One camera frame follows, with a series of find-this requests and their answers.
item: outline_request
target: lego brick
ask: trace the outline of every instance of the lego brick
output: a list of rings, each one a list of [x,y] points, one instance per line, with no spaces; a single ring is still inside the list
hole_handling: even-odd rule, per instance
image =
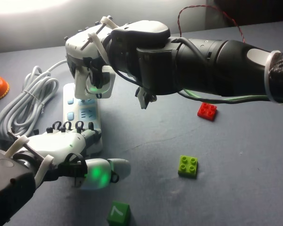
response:
[[[198,159],[195,157],[180,156],[178,174],[187,177],[196,177]]]
[[[217,113],[217,106],[202,103],[197,115],[203,119],[213,121]]]
[[[111,210],[107,217],[110,226],[126,226],[130,218],[130,206],[121,202],[112,202]]]

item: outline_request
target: bright light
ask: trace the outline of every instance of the bright light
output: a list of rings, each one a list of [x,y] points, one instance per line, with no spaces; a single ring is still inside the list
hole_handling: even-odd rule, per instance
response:
[[[0,0],[0,14],[23,13],[59,6],[69,0]]]

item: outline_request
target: white power strip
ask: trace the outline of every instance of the white power strip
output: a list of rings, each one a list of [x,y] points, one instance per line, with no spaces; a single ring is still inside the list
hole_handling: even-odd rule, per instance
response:
[[[101,129],[100,106],[97,99],[80,100],[75,98],[75,84],[69,83],[63,87],[63,123],[71,122],[71,129],[75,123],[82,121],[83,128],[88,129],[88,123],[93,122],[95,129]],[[102,138],[96,144],[87,148],[86,154],[98,153],[102,150]]]

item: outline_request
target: lego stud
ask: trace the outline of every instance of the lego stud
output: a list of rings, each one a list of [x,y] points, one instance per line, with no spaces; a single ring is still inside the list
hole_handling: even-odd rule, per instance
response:
[[[195,158],[191,158],[191,163],[192,163],[192,165],[195,165],[196,159]]]
[[[181,164],[181,165],[180,165],[180,168],[181,168],[182,170],[185,170],[185,165],[184,165],[184,164]]]
[[[195,171],[195,167],[193,167],[193,166],[190,166],[189,169],[190,169],[190,172],[194,172]]]
[[[184,162],[184,163],[186,163],[188,160],[187,160],[187,157],[185,157],[185,156],[183,156],[182,158],[181,158],[181,160]]]

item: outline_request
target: red lego block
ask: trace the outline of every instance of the red lego block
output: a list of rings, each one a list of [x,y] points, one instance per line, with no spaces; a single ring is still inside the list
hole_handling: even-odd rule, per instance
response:
[[[207,103],[202,103],[197,115],[203,119],[213,121],[216,112],[217,112],[217,106],[210,105]]]

